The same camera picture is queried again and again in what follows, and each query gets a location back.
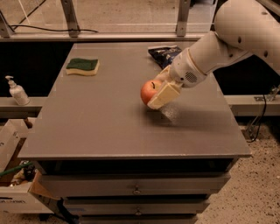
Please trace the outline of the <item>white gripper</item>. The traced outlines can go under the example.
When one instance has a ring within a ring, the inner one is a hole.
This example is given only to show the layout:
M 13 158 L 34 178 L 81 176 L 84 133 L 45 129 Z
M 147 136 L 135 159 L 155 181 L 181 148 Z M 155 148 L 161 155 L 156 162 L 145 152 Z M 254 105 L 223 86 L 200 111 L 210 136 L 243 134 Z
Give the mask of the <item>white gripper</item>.
M 165 104 L 173 101 L 180 95 L 181 85 L 179 83 L 182 84 L 183 88 L 193 88 L 204 81 L 206 77 L 196 67 L 189 49 L 186 48 L 173 59 L 171 67 L 166 66 L 156 75 L 155 80 L 164 83 L 151 97 L 148 102 L 148 107 L 151 109 L 162 108 Z

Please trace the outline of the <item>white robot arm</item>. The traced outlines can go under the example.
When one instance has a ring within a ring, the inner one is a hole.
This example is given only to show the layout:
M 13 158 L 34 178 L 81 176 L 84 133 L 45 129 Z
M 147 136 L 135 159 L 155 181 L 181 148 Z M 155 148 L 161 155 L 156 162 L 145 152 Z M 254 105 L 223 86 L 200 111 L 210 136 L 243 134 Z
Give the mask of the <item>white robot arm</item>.
M 143 103 L 160 109 L 214 70 L 252 55 L 280 73 L 280 24 L 256 0 L 227 0 L 216 12 L 214 30 L 173 59 L 142 86 Z

